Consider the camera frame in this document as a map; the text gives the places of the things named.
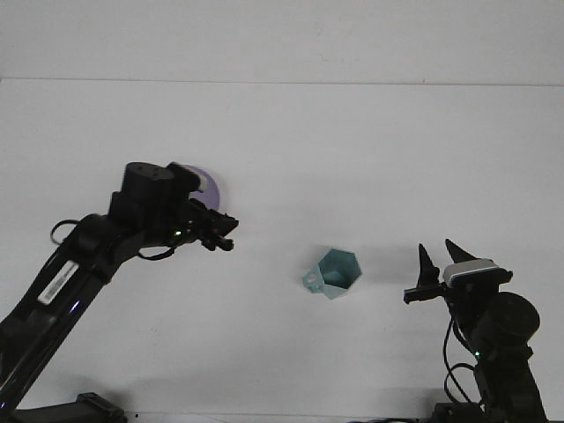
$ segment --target white wall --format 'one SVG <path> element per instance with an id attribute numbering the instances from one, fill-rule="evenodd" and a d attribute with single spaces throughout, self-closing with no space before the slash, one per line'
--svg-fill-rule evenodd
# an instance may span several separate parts
<path id="1" fill-rule="evenodd" d="M 449 237 L 515 272 L 541 314 L 546 411 L 564 414 L 564 92 L 539 86 L 563 84 L 563 3 L 0 8 L 5 313 L 48 230 L 105 212 L 129 161 L 206 167 L 241 221 L 231 253 L 124 265 L 24 405 L 95 390 L 146 412 L 428 415 L 448 315 L 402 293 L 417 244 L 443 267 Z M 292 81 L 310 84 L 276 84 Z M 329 247 L 364 271 L 335 301 L 300 281 Z"/>

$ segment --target black cable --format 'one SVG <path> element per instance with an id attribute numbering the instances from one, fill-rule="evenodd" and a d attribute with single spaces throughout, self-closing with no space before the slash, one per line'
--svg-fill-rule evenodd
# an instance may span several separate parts
<path id="1" fill-rule="evenodd" d="M 51 229 L 51 233 L 49 234 L 49 237 L 51 238 L 51 241 L 55 244 L 55 245 L 61 245 L 63 242 L 59 242 L 55 239 L 55 231 L 63 226 L 63 225 L 76 225 L 78 223 L 78 220 L 75 219 L 66 219 L 66 220 L 61 220 L 59 223 L 57 223 L 55 226 L 53 226 L 53 229 Z"/>
<path id="2" fill-rule="evenodd" d="M 144 256 L 143 254 L 141 254 L 139 252 L 139 253 L 137 253 L 137 257 L 140 257 L 144 260 L 149 260 L 151 262 L 156 262 L 156 261 L 159 261 L 159 260 L 163 260 L 165 258 L 169 258 L 172 254 L 174 254 L 175 251 L 176 251 L 176 247 L 172 247 L 172 248 L 168 249 L 167 251 L 165 251 L 164 253 L 156 254 L 154 256 Z"/>
<path id="3" fill-rule="evenodd" d="M 455 334 L 456 339 L 458 339 L 458 342 L 460 342 L 460 344 L 462 344 L 462 346 L 464 348 L 466 348 L 470 353 L 473 354 L 472 350 L 470 349 L 470 346 L 468 345 L 468 343 L 466 342 L 466 339 L 464 339 L 464 337 L 462 336 L 462 334 L 460 333 L 460 328 L 458 327 L 458 323 L 455 322 L 453 323 L 452 326 L 452 331 Z"/>
<path id="4" fill-rule="evenodd" d="M 458 380 L 456 379 L 456 377 L 454 376 L 454 374 L 452 373 L 452 368 L 450 367 L 449 364 L 449 359 L 447 358 L 447 344 L 449 343 L 449 336 L 450 336 L 450 332 L 452 331 L 452 326 L 454 325 L 454 317 L 450 318 L 450 322 L 449 322 L 449 327 L 447 328 L 447 334 L 444 337 L 444 343 L 442 344 L 442 359 L 444 360 L 444 365 L 447 367 L 447 378 L 445 379 L 445 383 L 444 383 L 444 391 L 445 394 L 447 394 L 447 397 L 449 397 L 450 401 L 452 401 L 454 404 L 460 404 L 460 401 L 458 401 L 449 391 L 449 387 L 447 386 L 447 380 L 452 379 L 452 382 L 454 382 L 454 384 L 456 385 L 456 387 L 458 388 L 458 391 L 462 394 L 462 396 L 464 397 L 464 399 L 469 403 L 469 404 L 473 404 L 473 402 L 470 400 L 470 397 L 468 397 L 468 395 L 466 394 L 466 392 L 464 391 L 464 389 L 462 388 L 462 386 L 460 385 L 460 383 L 458 383 Z"/>

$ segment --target robotic arm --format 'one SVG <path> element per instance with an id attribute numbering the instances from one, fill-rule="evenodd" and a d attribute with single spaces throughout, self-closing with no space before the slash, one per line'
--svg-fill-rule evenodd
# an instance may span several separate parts
<path id="1" fill-rule="evenodd" d="M 444 270 L 440 283 L 439 269 L 419 245 L 418 284 L 404 291 L 404 301 L 444 298 L 452 318 L 449 327 L 477 360 L 473 371 L 484 411 L 473 403 L 438 404 L 431 422 L 546 423 L 528 364 L 532 350 L 527 342 L 540 325 L 537 310 L 525 298 L 499 291 L 511 280 L 511 271 L 476 258 L 449 240 L 447 249 L 455 263 Z"/>
<path id="2" fill-rule="evenodd" d="M 91 214 L 47 260 L 13 311 L 0 323 L 0 423 L 6 421 L 100 289 L 134 256 L 158 260 L 201 241 L 229 251 L 238 221 L 189 197 L 200 176 L 177 163 L 130 163 L 109 212 Z M 168 247 L 145 257 L 146 247 Z"/>

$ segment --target purple disc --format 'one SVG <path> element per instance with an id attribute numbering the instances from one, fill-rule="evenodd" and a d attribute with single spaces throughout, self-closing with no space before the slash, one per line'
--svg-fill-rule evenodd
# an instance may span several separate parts
<path id="1" fill-rule="evenodd" d="M 189 169 L 207 178 L 207 189 L 204 192 L 194 191 L 190 193 L 190 198 L 195 198 L 205 204 L 208 209 L 219 209 L 219 188 L 212 176 L 200 167 L 186 165 Z"/>

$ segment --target sticker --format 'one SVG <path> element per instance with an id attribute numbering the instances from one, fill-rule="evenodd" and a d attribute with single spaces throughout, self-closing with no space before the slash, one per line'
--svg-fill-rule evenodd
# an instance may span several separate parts
<path id="1" fill-rule="evenodd" d="M 74 272 L 78 270 L 78 263 L 68 261 L 63 265 L 61 270 L 55 275 L 53 280 L 47 285 L 43 290 L 41 295 L 37 297 L 37 301 L 41 304 L 48 306 L 51 301 L 59 294 L 63 289 L 63 286 L 69 281 Z"/>

